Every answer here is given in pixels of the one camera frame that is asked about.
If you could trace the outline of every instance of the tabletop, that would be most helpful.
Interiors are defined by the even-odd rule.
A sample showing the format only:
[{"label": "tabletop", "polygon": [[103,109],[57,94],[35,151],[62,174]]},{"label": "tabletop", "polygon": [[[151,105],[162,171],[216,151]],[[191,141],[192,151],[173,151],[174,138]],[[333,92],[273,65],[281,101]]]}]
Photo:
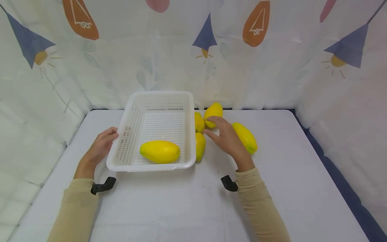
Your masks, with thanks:
[{"label": "tabletop", "polygon": [[[119,125],[122,114],[88,113],[12,242],[47,239],[80,158],[100,132]],[[224,110],[223,117],[242,123],[255,136],[254,163],[292,241],[368,241],[291,112]],[[232,158],[207,136],[202,161],[184,170],[116,173],[104,160],[96,182],[109,176],[117,182],[100,194],[90,241],[256,241],[237,193],[220,180],[225,175],[234,179],[235,169]]]}]

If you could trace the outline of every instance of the left hand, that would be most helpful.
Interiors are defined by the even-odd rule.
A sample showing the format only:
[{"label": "left hand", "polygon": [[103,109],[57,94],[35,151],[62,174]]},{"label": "left hand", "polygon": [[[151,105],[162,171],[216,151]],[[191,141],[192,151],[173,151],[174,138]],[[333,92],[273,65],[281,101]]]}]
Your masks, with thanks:
[{"label": "left hand", "polygon": [[105,158],[111,149],[113,140],[118,137],[117,128],[111,127],[100,133],[90,149],[82,157],[78,164],[75,178],[92,178],[94,179],[94,171],[96,166]]}]

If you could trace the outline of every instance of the hand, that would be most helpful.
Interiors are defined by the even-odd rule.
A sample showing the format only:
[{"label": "hand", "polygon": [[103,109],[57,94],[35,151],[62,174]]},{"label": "hand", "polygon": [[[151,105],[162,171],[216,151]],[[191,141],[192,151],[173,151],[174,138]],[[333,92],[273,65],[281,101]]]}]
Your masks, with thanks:
[{"label": "hand", "polygon": [[111,149],[113,140],[118,137],[117,128],[111,127],[100,133],[90,149],[82,157],[75,172],[76,178],[92,178],[94,179],[94,171],[96,166],[105,158]]},{"label": "hand", "polygon": [[219,129],[219,136],[209,130],[204,133],[210,137],[219,148],[235,160],[239,172],[245,172],[255,167],[251,155],[239,139],[232,125],[224,118],[211,116],[207,121],[214,122]]}]

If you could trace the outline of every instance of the yellow fruit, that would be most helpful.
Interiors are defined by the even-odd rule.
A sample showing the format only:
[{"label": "yellow fruit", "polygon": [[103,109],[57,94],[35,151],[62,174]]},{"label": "yellow fruit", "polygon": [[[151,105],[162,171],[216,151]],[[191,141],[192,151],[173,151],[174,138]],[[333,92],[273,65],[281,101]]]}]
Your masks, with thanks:
[{"label": "yellow fruit", "polygon": [[180,157],[180,148],[169,141],[149,141],[140,147],[140,154],[159,164],[175,162]]},{"label": "yellow fruit", "polygon": [[195,132],[202,133],[204,131],[204,119],[199,112],[195,112]]},{"label": "yellow fruit", "polygon": [[202,160],[205,151],[205,137],[202,133],[196,133],[196,162]]},{"label": "yellow fruit", "polygon": [[233,123],[233,128],[247,151],[250,154],[254,154],[257,151],[258,146],[253,134],[240,123]]},{"label": "yellow fruit", "polygon": [[214,122],[207,121],[207,118],[211,116],[223,117],[223,107],[220,103],[213,103],[204,113],[204,121],[207,127],[215,128],[216,124]]}]

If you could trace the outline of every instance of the beige sleeve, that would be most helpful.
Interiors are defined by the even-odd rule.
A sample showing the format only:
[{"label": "beige sleeve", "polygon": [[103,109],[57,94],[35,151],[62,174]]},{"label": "beige sleeve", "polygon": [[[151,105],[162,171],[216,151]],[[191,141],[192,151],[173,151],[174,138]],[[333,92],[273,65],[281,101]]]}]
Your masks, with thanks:
[{"label": "beige sleeve", "polygon": [[259,242],[290,242],[285,224],[257,168],[236,172],[238,195]]},{"label": "beige sleeve", "polygon": [[48,242],[87,242],[98,205],[91,194],[93,179],[74,179],[64,191],[62,205],[48,236]]}]

